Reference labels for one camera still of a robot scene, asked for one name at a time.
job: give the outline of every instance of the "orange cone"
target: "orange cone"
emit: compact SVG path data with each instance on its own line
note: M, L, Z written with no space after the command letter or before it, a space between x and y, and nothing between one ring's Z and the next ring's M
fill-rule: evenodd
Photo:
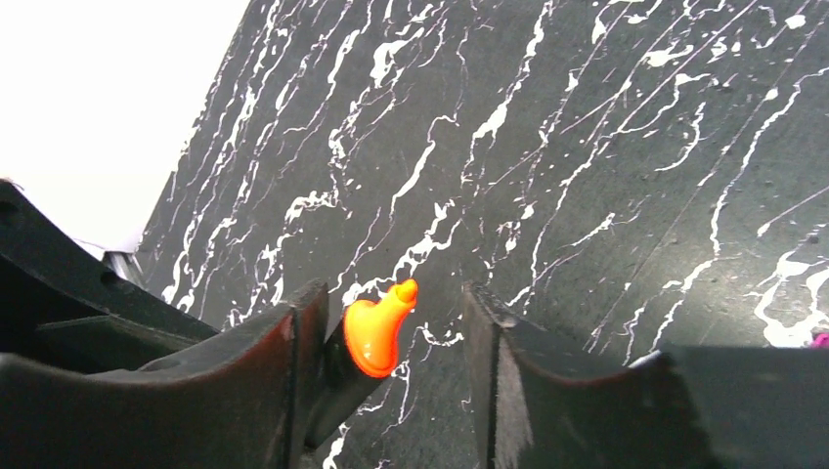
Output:
M385 378L397 367L397 335L417 305L417 282L392 285L379 303L357 300L345 310L343 332L354 363L373 378Z

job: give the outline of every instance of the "pink object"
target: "pink object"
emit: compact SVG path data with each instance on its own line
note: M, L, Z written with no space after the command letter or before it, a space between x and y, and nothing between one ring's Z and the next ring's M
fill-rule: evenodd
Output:
M829 333L817 334L811 343L812 349L829 349Z

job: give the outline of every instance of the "white background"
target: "white background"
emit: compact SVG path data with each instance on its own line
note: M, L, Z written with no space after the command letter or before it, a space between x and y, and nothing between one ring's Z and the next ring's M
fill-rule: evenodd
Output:
M247 3L0 2L0 176L72 238L133 251Z

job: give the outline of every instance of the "curved black edge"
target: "curved black edge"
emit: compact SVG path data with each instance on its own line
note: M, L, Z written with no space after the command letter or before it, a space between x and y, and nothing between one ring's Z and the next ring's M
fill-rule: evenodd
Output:
M669 347L623 368L480 283L463 323L482 468L827 467L829 353Z
M326 324L315 281L138 371L84 376L0 355L3 466L296 467Z
M218 333L118 277L7 181L0 277L0 352L81 372L134 369Z

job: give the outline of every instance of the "black plastic part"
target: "black plastic part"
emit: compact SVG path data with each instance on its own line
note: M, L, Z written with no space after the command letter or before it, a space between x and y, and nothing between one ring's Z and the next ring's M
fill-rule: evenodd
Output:
M342 321L326 342L324 371L306 432L309 448L319 447L383 382L363 373L351 359Z
M351 362L341 328L326 342L322 281L218 333L89 257L4 182L0 280L4 469L291 469L382 381Z
M93 373L178 352L217 331L89 256L0 181L0 353Z
M482 469L829 467L829 351L668 347L624 368L481 284L463 303Z

